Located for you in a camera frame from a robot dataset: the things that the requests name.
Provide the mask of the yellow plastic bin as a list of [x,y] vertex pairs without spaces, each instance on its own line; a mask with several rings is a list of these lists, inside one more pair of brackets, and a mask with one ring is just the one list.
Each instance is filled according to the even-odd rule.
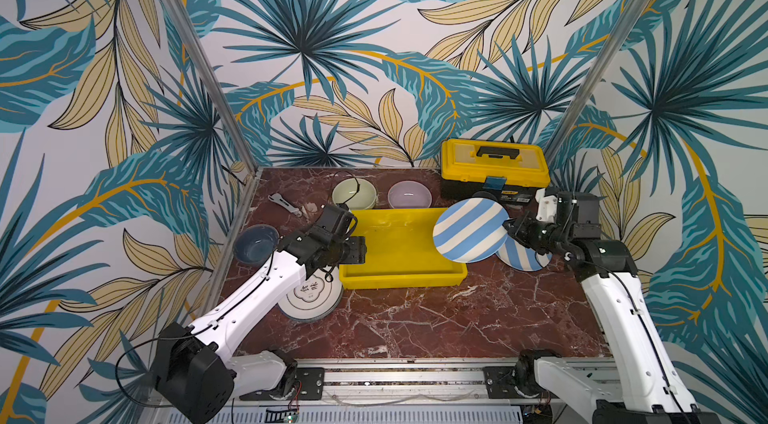
[[344,288],[352,290],[450,287],[461,284],[467,266],[442,256],[433,228],[444,210],[356,210],[355,237],[366,244],[365,262],[340,266]]

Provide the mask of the blue striped plate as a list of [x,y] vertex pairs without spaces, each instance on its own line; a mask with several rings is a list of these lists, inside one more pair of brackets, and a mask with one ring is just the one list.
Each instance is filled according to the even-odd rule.
[[506,238],[496,256],[509,267],[523,272],[537,272],[549,265],[552,254],[540,254],[512,237]]
[[474,263],[495,254],[507,239],[507,209],[500,203],[474,197],[447,208],[433,228],[433,243],[445,258]]

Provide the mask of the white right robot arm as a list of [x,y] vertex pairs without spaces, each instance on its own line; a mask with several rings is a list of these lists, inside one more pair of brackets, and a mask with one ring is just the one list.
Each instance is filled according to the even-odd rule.
[[526,350],[513,373],[516,392],[560,398],[590,423],[717,423],[680,378],[644,301],[628,247],[604,239],[597,196],[556,188],[536,193],[538,210],[507,220],[508,235],[538,254],[564,258],[609,345],[620,387],[608,391],[544,350]]

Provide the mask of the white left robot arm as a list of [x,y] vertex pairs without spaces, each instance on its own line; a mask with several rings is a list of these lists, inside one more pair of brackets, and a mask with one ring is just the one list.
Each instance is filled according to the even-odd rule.
[[228,298],[187,326],[165,327],[150,367],[152,387],[192,423],[207,423],[233,399],[254,392],[293,395],[293,359],[263,351],[245,364],[235,351],[281,299],[317,271],[364,263],[365,240],[354,236],[357,224],[347,206],[325,206],[312,224],[282,238]]

